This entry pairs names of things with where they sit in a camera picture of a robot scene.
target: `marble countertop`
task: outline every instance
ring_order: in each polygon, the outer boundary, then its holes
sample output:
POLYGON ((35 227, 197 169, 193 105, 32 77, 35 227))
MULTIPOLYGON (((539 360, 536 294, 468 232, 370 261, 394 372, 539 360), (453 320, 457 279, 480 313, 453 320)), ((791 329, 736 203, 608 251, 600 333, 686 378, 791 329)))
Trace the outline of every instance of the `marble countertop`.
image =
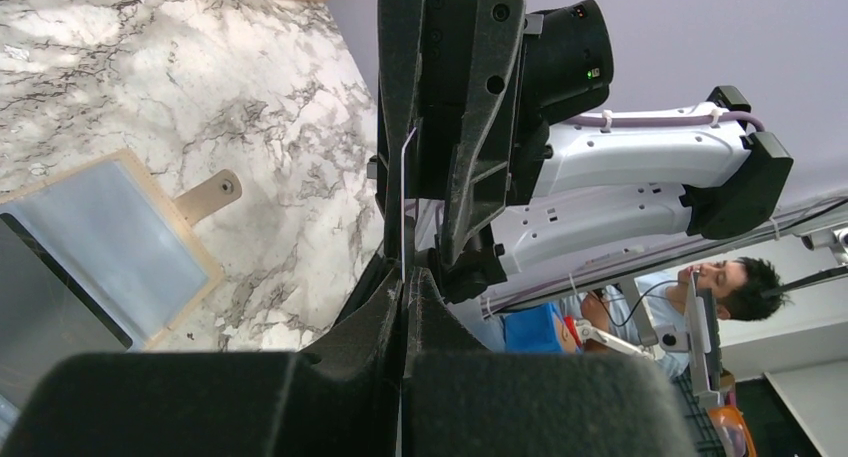
POLYGON ((195 232, 226 281, 158 349, 298 349, 379 245, 376 108, 326 7, 2 0, 0 192, 121 148, 181 194, 242 198, 195 232))

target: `black plastic bracket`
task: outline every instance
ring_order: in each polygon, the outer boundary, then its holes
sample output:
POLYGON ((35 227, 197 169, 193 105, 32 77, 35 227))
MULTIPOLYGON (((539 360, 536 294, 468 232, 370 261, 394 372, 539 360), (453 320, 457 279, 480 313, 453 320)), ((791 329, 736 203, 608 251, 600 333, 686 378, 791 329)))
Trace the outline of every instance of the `black plastic bracket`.
POLYGON ((794 161, 771 132, 741 138, 751 153, 724 185, 684 186, 680 202, 692 208, 687 235, 730 239, 756 229, 774 213, 794 161))
POLYGON ((422 72, 421 40, 425 0, 378 0, 380 79, 378 94, 377 201, 387 222, 383 250, 389 259, 400 259, 401 222, 405 214, 401 184, 414 185, 415 143, 407 139, 420 126, 418 83, 422 72), (404 147, 410 150, 404 160, 404 147))
POLYGON ((524 0, 477 0, 465 98, 473 105, 465 108, 451 155, 440 236, 446 264, 506 205, 523 28, 524 0))
POLYGON ((472 237, 456 263, 442 272, 441 289, 445 300, 464 302, 482 294, 490 285, 506 282, 506 272, 499 258, 503 244, 496 244, 491 226, 472 237))
MULTIPOLYGON (((714 88, 712 92, 710 92, 710 96, 707 97, 707 102, 712 102, 722 109, 727 109, 730 111, 740 111, 740 112, 750 112, 751 104, 748 103, 748 99, 742 95, 742 92, 739 92, 739 89, 732 85, 719 85, 714 88)), ((747 122, 739 122, 739 125, 744 129, 748 123, 747 122)))

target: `cable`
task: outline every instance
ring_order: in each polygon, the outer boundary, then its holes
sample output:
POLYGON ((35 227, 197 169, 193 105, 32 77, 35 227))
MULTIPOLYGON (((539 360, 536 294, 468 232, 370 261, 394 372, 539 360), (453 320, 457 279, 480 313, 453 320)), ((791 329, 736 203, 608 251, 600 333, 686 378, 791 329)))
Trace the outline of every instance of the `cable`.
MULTIPOLYGON (((651 294, 651 291, 652 291, 652 290, 656 289, 657 287, 659 287, 659 286, 661 286, 661 285, 666 285, 666 284, 681 284, 681 283, 685 283, 685 282, 682 282, 682 281, 679 281, 679 280, 664 280, 664 281, 662 281, 662 282, 660 282, 660 283, 658 283, 658 284, 655 284, 655 285, 651 286, 650 288, 648 288, 648 290, 646 290, 644 293, 642 293, 642 295, 640 295, 640 296, 639 296, 639 300, 637 300, 637 301, 636 301, 636 303, 633 305, 633 308, 631 308, 631 309, 630 309, 630 313, 629 313, 629 314, 627 314, 627 318, 625 318, 625 319, 624 319, 624 322, 622 322, 622 323, 620 323, 620 324, 619 324, 619 323, 617 323, 617 322, 616 322, 616 321, 612 318, 612 314, 610 314, 610 311, 609 311, 609 309, 607 308, 607 306, 606 306, 606 305, 603 305, 604 311, 607 313, 607 317, 609 317, 609 319, 610 319, 610 323, 611 323, 612 325, 614 325, 614 326, 616 326, 616 327, 624 327, 625 325, 627 325, 627 323, 628 323, 628 322, 630 322, 630 319, 632 319, 632 318, 633 318, 633 315, 636 313, 636 309, 639 307, 639 305, 642 303, 642 300, 643 300, 645 297, 655 297, 655 298, 658 298, 658 299, 664 299, 664 300, 667 300, 667 301, 671 302, 671 299, 669 299, 669 298, 668 298, 668 297, 666 297, 666 296, 660 296, 660 295, 654 295, 654 294, 651 294)), ((591 295, 592 295, 592 294, 587 294, 587 295, 586 295, 586 298, 593 298, 593 297, 591 297, 591 295)), ((597 296, 596 296, 596 297, 594 297, 594 298, 598 299, 598 300, 599 300, 599 301, 603 304, 603 300, 602 300, 602 298, 597 297, 597 296)), ((616 301, 619 301, 619 300, 625 300, 625 298, 624 298, 624 297, 620 297, 620 298, 617 298, 617 299, 610 299, 610 300, 607 300, 607 302, 616 302, 616 301)))
MULTIPOLYGON (((730 111, 718 116, 719 122, 729 121, 747 122, 757 129, 757 132, 765 130, 763 122, 748 112, 730 111)), ((607 120, 604 117, 592 117, 578 115, 566 120, 565 124, 579 125, 582 127, 612 127, 612 128, 649 128, 649 127, 694 127, 696 125, 710 125, 715 121, 713 115, 698 115, 686 117, 620 117, 607 120)))
POLYGON ((815 220, 815 219, 821 217, 822 215, 829 214, 830 212, 842 207, 843 205, 848 204, 848 198, 842 198, 842 200, 836 202, 835 204, 830 205, 826 209, 821 210, 819 212, 816 212, 813 215, 807 216, 807 212, 809 212, 811 209, 818 207, 819 205, 822 205, 822 203, 824 203, 824 202, 832 202, 833 199, 837 199, 837 198, 839 198, 839 197, 831 197, 830 199, 825 199, 823 201, 816 203, 815 205, 808 207, 807 210, 804 211, 804 213, 802 213, 797 219, 792 221, 791 224, 787 225, 786 229, 784 229, 784 230, 794 229, 795 227, 798 227, 801 224, 806 224, 807 222, 809 222, 811 220, 815 220))

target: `screw hole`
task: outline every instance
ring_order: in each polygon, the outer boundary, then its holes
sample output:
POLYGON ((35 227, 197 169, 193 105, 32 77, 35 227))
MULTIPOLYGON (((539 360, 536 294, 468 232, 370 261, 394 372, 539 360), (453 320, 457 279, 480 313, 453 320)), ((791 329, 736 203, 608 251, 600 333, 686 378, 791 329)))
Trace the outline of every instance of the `screw hole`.
POLYGON ((490 94, 500 94, 503 92, 504 87, 506 87, 506 85, 504 84, 503 79, 497 75, 489 77, 489 80, 486 81, 486 90, 488 90, 490 94))
POLYGON ((445 0, 430 0, 430 4, 434 9, 441 9, 445 5, 445 0))
POLYGON ((306 359, 306 361, 309 362, 309 365, 320 364, 323 360, 320 355, 314 352, 301 352, 300 355, 302 355, 306 359))
POLYGON ((503 22, 509 18, 509 7, 504 4, 498 4, 492 9, 492 17, 498 22, 503 22))

